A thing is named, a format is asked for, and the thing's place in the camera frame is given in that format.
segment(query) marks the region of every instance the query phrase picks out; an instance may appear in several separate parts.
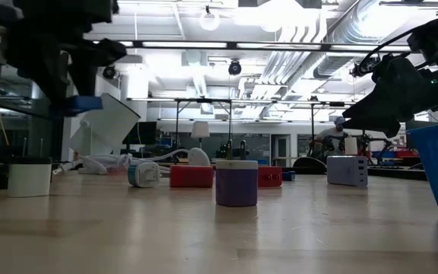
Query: red block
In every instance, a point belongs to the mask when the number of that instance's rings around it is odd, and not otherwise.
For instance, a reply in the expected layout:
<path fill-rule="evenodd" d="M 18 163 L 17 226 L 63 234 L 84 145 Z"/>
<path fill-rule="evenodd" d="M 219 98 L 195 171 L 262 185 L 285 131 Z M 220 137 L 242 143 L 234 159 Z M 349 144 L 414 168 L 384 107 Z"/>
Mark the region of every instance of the red block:
<path fill-rule="evenodd" d="M 170 187 L 212 187 L 213 167 L 173 165 L 170 167 Z"/>
<path fill-rule="evenodd" d="M 282 183 L 281 167 L 258 167 L 258 187 L 276 187 Z"/>

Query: purple container with white lid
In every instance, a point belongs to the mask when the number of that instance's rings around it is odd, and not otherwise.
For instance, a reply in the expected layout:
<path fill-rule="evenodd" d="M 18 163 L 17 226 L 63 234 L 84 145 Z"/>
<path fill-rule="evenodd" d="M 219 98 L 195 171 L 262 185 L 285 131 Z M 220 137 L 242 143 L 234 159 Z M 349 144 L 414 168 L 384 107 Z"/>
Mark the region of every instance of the purple container with white lid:
<path fill-rule="evenodd" d="M 221 206 L 256 206 L 258 161 L 217 161 L 216 203 Z"/>

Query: wooden table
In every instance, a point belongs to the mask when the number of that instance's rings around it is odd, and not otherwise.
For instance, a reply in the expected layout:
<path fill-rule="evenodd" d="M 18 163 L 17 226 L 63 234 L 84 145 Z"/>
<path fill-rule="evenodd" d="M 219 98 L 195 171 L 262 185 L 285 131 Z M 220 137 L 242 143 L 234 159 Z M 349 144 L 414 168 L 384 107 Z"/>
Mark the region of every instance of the wooden table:
<path fill-rule="evenodd" d="M 213 189 L 71 174 L 48 197 L 0 190 L 0 273 L 438 273 L 438 208 L 427 182 L 377 177 L 297 176 L 232 209 Z"/>

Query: white lid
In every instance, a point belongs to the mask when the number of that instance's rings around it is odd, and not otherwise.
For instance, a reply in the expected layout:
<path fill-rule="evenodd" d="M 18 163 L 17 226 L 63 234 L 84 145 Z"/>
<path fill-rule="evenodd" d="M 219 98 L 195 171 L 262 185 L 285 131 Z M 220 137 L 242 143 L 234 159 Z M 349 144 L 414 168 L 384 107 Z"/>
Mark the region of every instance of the white lid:
<path fill-rule="evenodd" d="M 216 169 L 257 170 L 258 161 L 218 160 Z"/>

